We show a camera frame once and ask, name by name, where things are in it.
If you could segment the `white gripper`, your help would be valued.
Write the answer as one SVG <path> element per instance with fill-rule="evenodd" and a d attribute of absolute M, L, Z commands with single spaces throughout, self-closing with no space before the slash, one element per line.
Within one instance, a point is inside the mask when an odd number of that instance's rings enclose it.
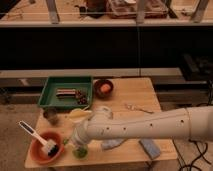
<path fill-rule="evenodd" d="M 85 146 L 95 139 L 94 131 L 89 129 L 89 126 L 95 121 L 94 117 L 90 117 L 75 125 L 70 137 L 75 146 Z"/>

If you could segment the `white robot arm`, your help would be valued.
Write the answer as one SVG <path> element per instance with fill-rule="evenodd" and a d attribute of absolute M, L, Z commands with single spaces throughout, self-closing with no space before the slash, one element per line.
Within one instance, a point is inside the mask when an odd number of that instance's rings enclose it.
<path fill-rule="evenodd" d="M 71 134 L 75 146 L 92 140 L 137 138 L 213 141 L 213 106 L 180 108 L 130 119 L 113 119 L 112 110 L 100 106 Z"/>

